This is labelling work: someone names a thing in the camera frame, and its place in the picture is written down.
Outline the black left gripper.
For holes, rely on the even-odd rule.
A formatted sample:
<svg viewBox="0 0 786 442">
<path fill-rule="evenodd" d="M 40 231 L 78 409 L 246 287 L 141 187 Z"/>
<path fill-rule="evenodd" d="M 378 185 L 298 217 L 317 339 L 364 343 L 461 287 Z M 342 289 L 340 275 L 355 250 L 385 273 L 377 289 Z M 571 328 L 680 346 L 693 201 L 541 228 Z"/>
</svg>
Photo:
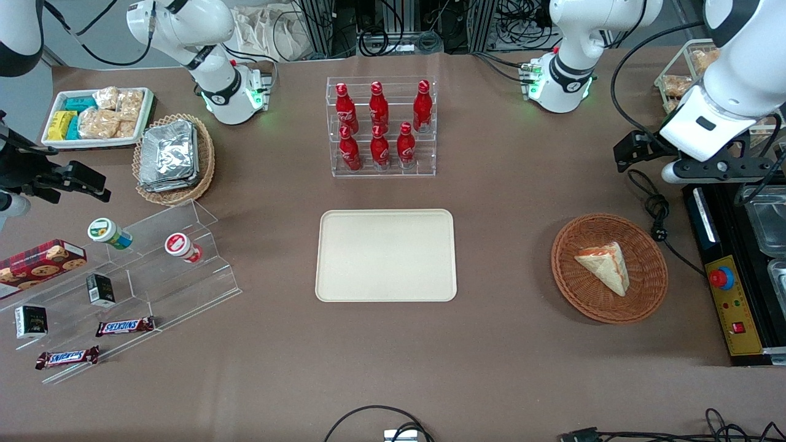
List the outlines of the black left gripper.
<svg viewBox="0 0 786 442">
<path fill-rule="evenodd" d="M 766 145 L 764 136 L 741 136 L 706 161 L 680 153 L 672 163 L 674 184 L 749 184 L 773 173 L 774 159 L 761 156 Z M 625 173 L 635 163 L 671 155 L 670 148 L 653 134 L 635 130 L 625 138 L 625 145 L 613 148 L 618 173 Z"/>
</svg>

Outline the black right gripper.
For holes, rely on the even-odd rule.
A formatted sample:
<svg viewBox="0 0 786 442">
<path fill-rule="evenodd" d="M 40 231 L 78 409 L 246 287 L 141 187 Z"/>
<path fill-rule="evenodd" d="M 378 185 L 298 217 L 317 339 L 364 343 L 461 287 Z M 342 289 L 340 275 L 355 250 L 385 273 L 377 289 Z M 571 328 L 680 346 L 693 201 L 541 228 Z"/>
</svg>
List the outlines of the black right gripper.
<svg viewBox="0 0 786 442">
<path fill-rule="evenodd" d="M 34 145 L 28 138 L 10 129 L 1 113 L 1 179 L 2 190 L 14 194 L 36 196 L 59 204 L 61 192 L 87 194 L 103 203 L 110 202 L 112 192 L 106 188 L 106 176 L 76 160 L 69 162 L 69 178 L 61 173 L 61 165 L 51 162 L 58 154 L 51 147 Z"/>
</svg>

